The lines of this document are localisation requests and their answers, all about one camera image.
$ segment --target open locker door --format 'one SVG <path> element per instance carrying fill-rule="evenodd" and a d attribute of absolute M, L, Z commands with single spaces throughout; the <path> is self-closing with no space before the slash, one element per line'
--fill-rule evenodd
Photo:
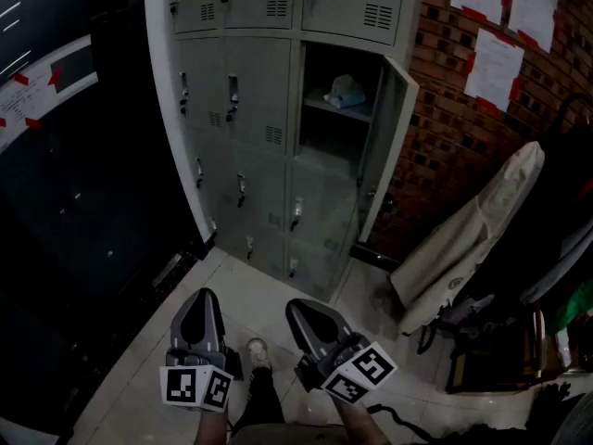
<path fill-rule="evenodd" d="M 366 242 L 383 203 L 410 125 L 418 84 L 391 57 L 385 57 L 380 103 L 374 118 L 359 192 L 359 242 Z"/>

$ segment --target brick wall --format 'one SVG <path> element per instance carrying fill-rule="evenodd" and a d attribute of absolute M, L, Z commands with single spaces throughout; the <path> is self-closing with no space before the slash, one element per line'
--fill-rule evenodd
<path fill-rule="evenodd" d="M 559 23 L 548 54 L 502 24 L 482 24 L 449 5 L 423 0 L 411 76 L 420 85 L 410 128 L 368 248 L 395 261 L 475 196 L 526 142 L 543 141 L 562 100 L 591 94 L 593 0 L 560 0 Z M 517 101 L 494 115 L 463 93 L 465 61 L 478 29 L 509 35 L 525 50 Z M 567 114 L 565 127 L 576 112 Z"/>

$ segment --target black pants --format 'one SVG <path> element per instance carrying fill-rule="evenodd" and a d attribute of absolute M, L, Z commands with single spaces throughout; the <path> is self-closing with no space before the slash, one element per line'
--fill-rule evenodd
<path fill-rule="evenodd" d="M 232 437 L 244 426 L 256 424 L 283 424 L 282 406 L 271 380 L 271 370 L 258 367 L 253 370 L 249 385 L 249 400 L 239 421 L 234 425 Z"/>

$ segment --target shoe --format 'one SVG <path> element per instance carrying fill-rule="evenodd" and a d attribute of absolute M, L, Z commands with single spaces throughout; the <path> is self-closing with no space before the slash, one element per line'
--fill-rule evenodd
<path fill-rule="evenodd" d="M 271 370 L 271 362 L 268 357 L 268 345 L 263 339 L 254 337 L 247 342 L 249 359 L 253 368 L 265 367 Z"/>

